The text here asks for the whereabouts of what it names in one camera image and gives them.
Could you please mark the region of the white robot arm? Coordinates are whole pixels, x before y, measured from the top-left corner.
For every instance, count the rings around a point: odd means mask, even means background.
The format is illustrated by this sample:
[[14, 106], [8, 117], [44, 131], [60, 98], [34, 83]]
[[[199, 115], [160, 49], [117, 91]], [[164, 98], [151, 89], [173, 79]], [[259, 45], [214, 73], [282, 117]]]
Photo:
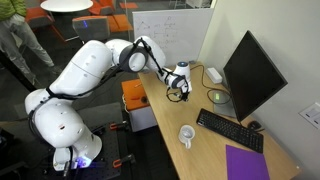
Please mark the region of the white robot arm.
[[90, 40], [51, 85], [28, 94], [25, 109], [29, 122], [40, 138], [54, 147], [53, 168], [56, 171], [87, 168], [102, 150], [102, 140], [84, 124], [72, 102], [98, 88], [107, 79], [105, 73], [110, 68], [130, 73], [153, 71], [168, 89], [178, 89], [179, 99], [186, 101], [192, 91], [189, 64], [179, 62], [173, 70], [165, 64], [164, 52], [148, 36], [133, 42]]

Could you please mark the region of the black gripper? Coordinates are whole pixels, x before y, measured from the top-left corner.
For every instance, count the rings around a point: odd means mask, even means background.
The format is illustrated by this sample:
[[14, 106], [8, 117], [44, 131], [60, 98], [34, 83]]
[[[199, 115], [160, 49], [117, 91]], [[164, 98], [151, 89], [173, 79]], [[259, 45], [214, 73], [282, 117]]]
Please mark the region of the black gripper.
[[188, 88], [181, 88], [180, 91], [175, 92], [174, 95], [182, 101], [187, 101], [188, 95], [189, 95], [189, 89]]

